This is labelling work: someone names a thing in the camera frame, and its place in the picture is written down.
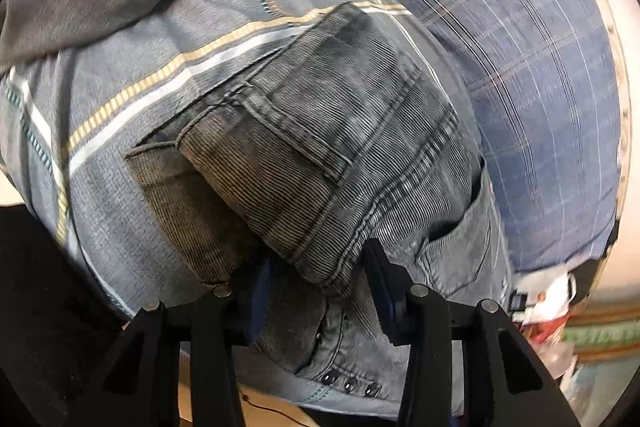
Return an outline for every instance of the white stripe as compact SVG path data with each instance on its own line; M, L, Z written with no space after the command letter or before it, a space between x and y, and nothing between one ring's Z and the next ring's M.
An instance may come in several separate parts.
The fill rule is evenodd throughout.
M200 64L189 66L184 68L173 80L159 87L153 92L143 96L139 100L129 105L126 109L118 113L113 120L110 121L94 138L84 144L74 156L69 160L69 179L73 177L75 172L86 162L100 147L102 147L108 140L111 139L120 129L122 129L129 120L145 110L150 105L159 102L165 96L180 89L184 84L193 78L194 75L204 73L216 66L219 66L223 62L232 60L233 58L240 57L249 50L257 48L258 46L267 42L273 42L280 39L297 35L309 28L309 25L297 26L295 28L288 28L286 30L278 30L271 33L255 36L249 39L247 42L230 48L217 55L213 55ZM221 80L219 83L211 86L210 89L214 89L226 82Z
M411 15L411 12L406 9L385 10L384 8L375 8L372 6L369 8L360 8L360 10L362 10L364 13L384 13L386 15Z
M87 276L95 277L98 285L100 285L103 291L110 295L111 298L118 303L120 309L122 309L122 311L129 315L129 317L133 317L135 315L134 311L129 306L127 306L127 303L122 300L122 298L115 292L115 290L100 276L98 270L95 269L94 263L92 263L84 248L80 246L78 236L76 235L74 227L68 228L67 250L71 257L76 260L76 263L84 261L87 268L89 269L89 273L87 273Z
M33 102L33 97L31 96L31 90L29 89L29 83L26 79L15 82L15 67L11 68L9 73L9 81L16 89L18 89L22 93L22 105L25 113L31 120L31 123L34 124L35 128L38 130L40 136L49 147L49 159L51 161L51 169L53 171L53 179L56 182L56 185L61 190L65 190L64 184L64 176L62 175L62 170L58 167L58 164L54 160L54 150L52 145L52 136L51 127L45 120L44 116L40 112L40 110L36 107Z

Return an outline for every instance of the gray jeans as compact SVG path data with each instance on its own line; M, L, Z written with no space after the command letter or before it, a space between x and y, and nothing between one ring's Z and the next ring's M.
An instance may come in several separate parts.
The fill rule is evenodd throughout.
M126 159L201 280L227 279L260 243L284 260L257 350L237 356L239 380L267 393L396 413L408 348L380 330L358 265L369 237L446 298L506 296L507 253L475 140L440 87L351 4ZM459 349L454 387L457 410Z

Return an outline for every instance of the white wall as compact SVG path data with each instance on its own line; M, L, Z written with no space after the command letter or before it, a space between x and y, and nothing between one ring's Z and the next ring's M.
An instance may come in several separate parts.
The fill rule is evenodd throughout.
M640 298L640 6L607 0L622 42L631 103L630 168L620 236L599 279L594 301Z
M0 205L22 203L22 198L14 186L0 173Z

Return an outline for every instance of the back pocket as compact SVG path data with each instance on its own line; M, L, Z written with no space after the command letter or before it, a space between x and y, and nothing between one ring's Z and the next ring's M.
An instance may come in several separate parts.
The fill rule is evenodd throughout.
M177 147L294 261L413 85L409 66L366 13L342 5L192 121ZM305 277L321 282L334 265Z
M444 298L450 298L478 279L492 244L497 250L500 225L492 209L494 200L484 158L473 190L473 200L462 220L445 235L425 239L417 253L417 264L427 275L428 284Z

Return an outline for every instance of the yellow stripe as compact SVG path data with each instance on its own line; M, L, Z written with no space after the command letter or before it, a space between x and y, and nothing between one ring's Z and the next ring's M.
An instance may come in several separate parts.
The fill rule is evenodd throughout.
M66 202L66 194L63 189L58 193L58 222L56 223L56 241L62 246L66 239L66 210L68 204Z
M355 6L364 8L364 7L375 7L383 10L405 10L404 6L401 4L385 4L380 5L377 3L372 3L369 1L358 1L353 3ZM286 24L305 24L313 21L320 15L324 15L329 13L331 10L335 8L335 5L327 6L325 8L313 8L309 12L299 17L294 16L285 16L279 17L277 19L272 19L270 21L253 21L245 24L244 26L240 26L236 28L232 32L222 35L216 40L210 42L209 44L205 44L203 47L198 48L197 50L191 52L181 53L172 58L169 63L165 64L162 68L154 73L146 76L145 78L137 81L135 84L131 86L125 87L121 92L116 94L109 102L104 104L102 107L98 108L93 115L91 115L85 122L80 124L78 128L71 133L68 138L67 144L63 151L70 152L75 149L80 143L81 139L87 136L92 130L95 130L95 127L90 126L91 119L100 118L100 123L107 120L108 116L111 115L114 111L116 111L122 104L127 102L130 98L133 98L135 95L139 94L145 89L156 85L158 82L166 79L175 70L184 65L187 62L191 62L193 60L198 60L200 58L209 55L211 52L216 49L225 46L227 44L231 44L232 42L236 42L239 39L244 38L247 35L251 35L252 33L258 32L260 30L265 30L268 28L275 28L278 26L283 26Z

